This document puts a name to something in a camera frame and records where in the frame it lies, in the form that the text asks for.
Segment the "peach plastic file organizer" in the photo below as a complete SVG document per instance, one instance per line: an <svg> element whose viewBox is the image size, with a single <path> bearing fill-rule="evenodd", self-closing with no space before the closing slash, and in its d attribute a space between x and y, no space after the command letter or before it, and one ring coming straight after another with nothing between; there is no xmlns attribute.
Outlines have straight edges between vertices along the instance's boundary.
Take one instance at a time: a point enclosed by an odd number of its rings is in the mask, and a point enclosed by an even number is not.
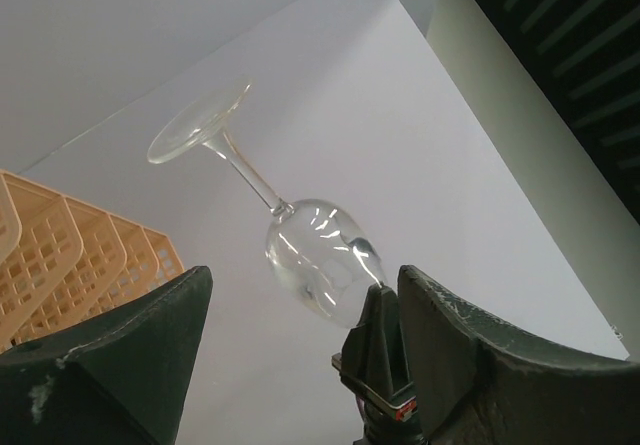
<svg viewBox="0 0 640 445"><path fill-rule="evenodd" d="M75 326L182 274L165 234L1 173L1 349Z"/></svg>

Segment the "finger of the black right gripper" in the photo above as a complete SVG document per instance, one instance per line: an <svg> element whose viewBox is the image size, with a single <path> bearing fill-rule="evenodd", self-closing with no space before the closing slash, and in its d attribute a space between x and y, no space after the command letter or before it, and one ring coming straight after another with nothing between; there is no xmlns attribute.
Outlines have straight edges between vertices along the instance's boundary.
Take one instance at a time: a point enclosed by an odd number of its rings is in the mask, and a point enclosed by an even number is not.
<svg viewBox="0 0 640 445"><path fill-rule="evenodd" d="M394 290L369 287L360 321L331 364L355 396L363 422L358 444L418 442L416 392Z"/></svg>

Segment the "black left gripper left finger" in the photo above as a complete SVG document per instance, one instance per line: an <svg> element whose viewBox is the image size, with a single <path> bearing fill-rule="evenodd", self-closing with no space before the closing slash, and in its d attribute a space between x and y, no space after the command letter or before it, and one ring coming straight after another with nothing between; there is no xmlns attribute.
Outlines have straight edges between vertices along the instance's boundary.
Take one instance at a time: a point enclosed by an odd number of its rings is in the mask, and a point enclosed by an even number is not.
<svg viewBox="0 0 640 445"><path fill-rule="evenodd" d="M4 444L173 444L213 280L193 267L1 355Z"/></svg>

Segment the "clear wine glass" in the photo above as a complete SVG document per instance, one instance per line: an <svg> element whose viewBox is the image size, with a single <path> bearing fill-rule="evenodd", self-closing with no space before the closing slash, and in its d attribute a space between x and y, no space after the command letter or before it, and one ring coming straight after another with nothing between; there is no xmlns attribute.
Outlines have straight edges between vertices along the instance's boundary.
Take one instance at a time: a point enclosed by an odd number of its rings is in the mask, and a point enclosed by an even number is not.
<svg viewBox="0 0 640 445"><path fill-rule="evenodd" d="M361 326L368 293L386 283L381 258L343 208L322 199L286 201L238 150L228 122L251 85L242 77L189 104L154 138L147 159L162 164L204 146L227 161L272 216L265 255L277 282L322 318L345 329Z"/></svg>

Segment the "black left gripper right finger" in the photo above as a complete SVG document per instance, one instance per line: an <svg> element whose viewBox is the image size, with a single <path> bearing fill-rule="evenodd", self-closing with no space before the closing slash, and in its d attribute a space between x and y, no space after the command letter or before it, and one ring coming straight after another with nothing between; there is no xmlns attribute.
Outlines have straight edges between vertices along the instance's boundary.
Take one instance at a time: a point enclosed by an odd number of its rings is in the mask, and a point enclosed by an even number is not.
<svg viewBox="0 0 640 445"><path fill-rule="evenodd" d="M431 444L636 444L639 365L531 334L415 266L401 325Z"/></svg>

